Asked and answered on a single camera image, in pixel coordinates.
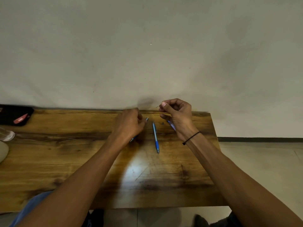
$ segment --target red label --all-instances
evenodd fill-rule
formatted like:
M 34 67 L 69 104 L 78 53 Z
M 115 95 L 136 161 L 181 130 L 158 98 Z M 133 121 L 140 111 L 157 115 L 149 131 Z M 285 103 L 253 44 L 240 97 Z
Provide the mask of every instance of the red label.
M 22 122 L 26 118 L 27 114 L 22 115 L 20 118 L 14 120 L 14 124 Z

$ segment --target wood grain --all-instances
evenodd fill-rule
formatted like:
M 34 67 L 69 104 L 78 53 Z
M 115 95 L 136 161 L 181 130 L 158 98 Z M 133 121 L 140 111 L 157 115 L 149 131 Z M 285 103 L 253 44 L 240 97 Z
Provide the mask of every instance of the wood grain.
M 6 127 L 16 137 L 7 142 L 10 151 L 0 163 L 0 212 L 19 211 L 33 196 L 59 186 L 98 151 L 117 113 L 36 110 L 25 126 Z M 149 117 L 145 130 L 119 154 L 92 209 L 226 205 L 159 112 L 143 112 L 143 116 Z M 151 121 L 157 127 L 160 154 Z M 220 148 L 210 114 L 193 113 L 193 121 Z

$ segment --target black string bracelet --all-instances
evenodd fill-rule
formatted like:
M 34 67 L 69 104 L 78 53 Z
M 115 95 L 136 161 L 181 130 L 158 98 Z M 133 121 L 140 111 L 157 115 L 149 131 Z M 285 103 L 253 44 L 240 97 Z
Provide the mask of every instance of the black string bracelet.
M 202 132 L 201 131 L 198 131 L 197 133 L 195 133 L 192 137 L 194 137 L 196 134 L 199 134 L 199 133 L 201 133 L 202 134 Z

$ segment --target hand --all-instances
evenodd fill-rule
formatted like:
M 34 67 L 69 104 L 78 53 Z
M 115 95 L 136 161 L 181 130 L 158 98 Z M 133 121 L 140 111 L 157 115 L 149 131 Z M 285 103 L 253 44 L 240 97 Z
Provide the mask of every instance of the hand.
M 115 119 L 111 137 L 118 138 L 126 145 L 143 130 L 147 120 L 143 120 L 138 108 L 123 110 Z
M 183 142 L 197 133 L 191 118 L 191 105 L 180 99 L 169 99 L 159 105 L 160 112 L 167 112 L 171 116 L 160 114 L 160 117 L 169 120 L 176 127 L 178 138 Z

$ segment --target black case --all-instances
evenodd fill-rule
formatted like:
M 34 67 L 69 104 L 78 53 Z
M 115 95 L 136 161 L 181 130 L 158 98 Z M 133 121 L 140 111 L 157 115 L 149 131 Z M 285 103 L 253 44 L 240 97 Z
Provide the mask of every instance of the black case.
M 24 126 L 33 112 L 32 107 L 0 104 L 0 125 Z

